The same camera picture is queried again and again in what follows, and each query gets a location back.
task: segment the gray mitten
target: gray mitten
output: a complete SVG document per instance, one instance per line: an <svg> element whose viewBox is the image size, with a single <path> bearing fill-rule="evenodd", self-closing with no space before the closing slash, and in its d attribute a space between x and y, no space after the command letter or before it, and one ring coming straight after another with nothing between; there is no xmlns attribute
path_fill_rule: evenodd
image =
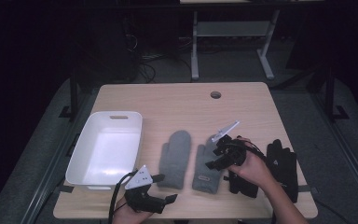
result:
<svg viewBox="0 0 358 224"><path fill-rule="evenodd" d="M165 175L165 178L157 183L159 187L183 188L190 145L190 134L186 131L178 131L171 135L169 143L162 146L159 173Z"/></svg>
<svg viewBox="0 0 358 224"><path fill-rule="evenodd" d="M218 159L218 156L213 153L216 148L217 146L212 141L212 136L208 139L206 146L199 145L197 149L196 172L193 178L193 189L212 194L217 192L222 171L211 170L205 165L208 161Z"/></svg>

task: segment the white tray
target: white tray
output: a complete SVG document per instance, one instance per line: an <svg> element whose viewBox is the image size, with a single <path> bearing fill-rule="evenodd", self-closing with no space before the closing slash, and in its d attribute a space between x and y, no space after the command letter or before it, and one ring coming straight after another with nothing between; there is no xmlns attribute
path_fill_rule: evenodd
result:
<svg viewBox="0 0 358 224"><path fill-rule="evenodd" d="M89 116L66 170L66 180L84 189L110 190L137 162L141 114L103 111Z"/></svg>

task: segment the desk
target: desk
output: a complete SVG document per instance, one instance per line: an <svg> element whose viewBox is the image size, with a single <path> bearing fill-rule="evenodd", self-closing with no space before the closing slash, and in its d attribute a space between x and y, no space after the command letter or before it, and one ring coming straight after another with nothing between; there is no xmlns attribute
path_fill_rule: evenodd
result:
<svg viewBox="0 0 358 224"><path fill-rule="evenodd" d="M219 99L211 92L221 93ZM182 190L149 190L151 196L179 194L175 203L162 214L151 218L268 218L272 209L264 192L256 199L228 191L228 182L221 181L217 194L191 188L197 146L218 129L234 120L241 123L231 136L250 138L264 153L267 144L281 139L284 147L292 148L277 108L264 83L186 83L106 85L100 92L91 113L109 110L137 111L144 118L143 141L138 167L146 164L151 175L158 174L161 147L172 133L186 130L191 135L191 153ZM307 185L297 164L298 184ZM112 192L89 192L74 188L61 192L54 208L57 218L107 218ZM297 208L307 218L316 217L317 208L310 192L300 192Z"/></svg>
<svg viewBox="0 0 358 224"><path fill-rule="evenodd" d="M181 4L213 4L213 3L250 3L248 0L181 0ZM278 20L280 10L276 9L269 21L198 21L197 11L194 12L193 21L193 48L191 52L191 78L199 79L199 66L197 57L197 37L198 36L264 36L265 44L257 50L257 56L261 62L267 79L274 79L275 76L269 66L267 51L271 42L275 25Z"/></svg>

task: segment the grommet hole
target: grommet hole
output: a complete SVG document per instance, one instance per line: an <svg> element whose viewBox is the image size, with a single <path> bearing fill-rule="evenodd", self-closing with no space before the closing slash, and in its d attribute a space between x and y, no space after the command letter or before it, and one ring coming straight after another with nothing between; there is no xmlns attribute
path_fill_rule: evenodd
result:
<svg viewBox="0 0 358 224"><path fill-rule="evenodd" d="M222 93L220 93L219 91L213 91L211 92L211 97L214 99L219 99L220 97L222 97Z"/></svg>

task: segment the wrist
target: wrist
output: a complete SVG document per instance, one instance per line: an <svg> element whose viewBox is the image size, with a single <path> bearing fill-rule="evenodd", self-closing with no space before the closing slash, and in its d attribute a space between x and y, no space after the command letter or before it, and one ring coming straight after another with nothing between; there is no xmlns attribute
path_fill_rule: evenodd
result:
<svg viewBox="0 0 358 224"><path fill-rule="evenodd" d="M259 186L264 192L269 193L276 188L280 188L281 185L274 179L274 177L269 176L266 178L262 184Z"/></svg>

